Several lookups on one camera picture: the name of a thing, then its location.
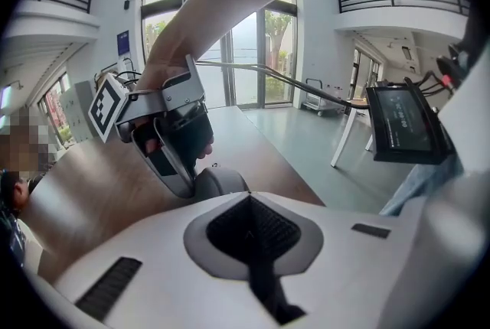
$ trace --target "dark hair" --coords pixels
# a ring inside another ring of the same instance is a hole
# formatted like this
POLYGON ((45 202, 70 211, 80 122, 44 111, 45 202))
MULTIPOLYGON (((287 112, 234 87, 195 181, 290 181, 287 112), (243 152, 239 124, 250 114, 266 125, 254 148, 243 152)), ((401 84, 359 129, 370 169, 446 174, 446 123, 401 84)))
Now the dark hair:
POLYGON ((0 175, 0 198, 3 206, 13 214, 16 213, 14 205, 15 184, 20 180, 18 174, 11 171, 2 171, 0 175))

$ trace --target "black mesh grille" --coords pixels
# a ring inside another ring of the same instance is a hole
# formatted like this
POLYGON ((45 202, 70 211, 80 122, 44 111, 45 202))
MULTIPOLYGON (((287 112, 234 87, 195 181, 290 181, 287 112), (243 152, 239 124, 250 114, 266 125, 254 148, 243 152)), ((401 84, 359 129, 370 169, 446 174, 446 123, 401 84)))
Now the black mesh grille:
POLYGON ((206 229, 221 252, 247 265, 273 262, 300 239, 300 228, 253 197, 212 220, 206 229))
POLYGON ((75 304, 81 311, 102 321, 138 272, 141 262, 121 257, 75 304))

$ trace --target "floor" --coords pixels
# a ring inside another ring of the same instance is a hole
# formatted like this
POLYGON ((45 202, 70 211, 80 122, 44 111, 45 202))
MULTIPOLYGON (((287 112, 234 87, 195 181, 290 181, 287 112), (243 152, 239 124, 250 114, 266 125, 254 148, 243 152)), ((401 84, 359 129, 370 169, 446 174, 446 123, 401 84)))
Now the floor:
POLYGON ((365 116, 354 121, 333 168, 330 161, 347 116, 318 117, 293 107, 244 113, 330 208, 378 213, 413 167, 373 161, 372 153, 364 150, 371 135, 369 126, 360 121, 365 116))

